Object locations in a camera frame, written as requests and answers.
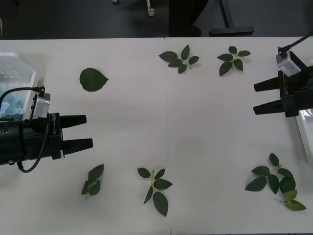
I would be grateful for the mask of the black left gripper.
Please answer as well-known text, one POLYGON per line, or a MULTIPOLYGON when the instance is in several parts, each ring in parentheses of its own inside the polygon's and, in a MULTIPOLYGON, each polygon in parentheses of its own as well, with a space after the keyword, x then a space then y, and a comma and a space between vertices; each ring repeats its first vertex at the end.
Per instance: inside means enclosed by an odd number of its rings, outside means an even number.
POLYGON ((23 121, 23 160, 35 160, 40 154, 42 158, 62 159, 65 155, 93 148, 93 140, 63 140, 64 128, 87 123, 85 115, 62 116, 52 113, 48 116, 50 124, 47 128, 46 118, 25 119, 23 121))

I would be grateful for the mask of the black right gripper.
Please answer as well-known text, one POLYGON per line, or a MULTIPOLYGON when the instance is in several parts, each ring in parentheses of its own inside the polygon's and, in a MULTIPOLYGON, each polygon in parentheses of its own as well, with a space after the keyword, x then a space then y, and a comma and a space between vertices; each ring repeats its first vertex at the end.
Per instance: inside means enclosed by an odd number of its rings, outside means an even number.
POLYGON ((280 100, 253 107, 256 115, 285 113, 287 118, 296 117, 299 111, 313 108, 313 74, 298 73, 290 77, 282 71, 278 77, 254 84, 256 92, 280 91, 280 100))

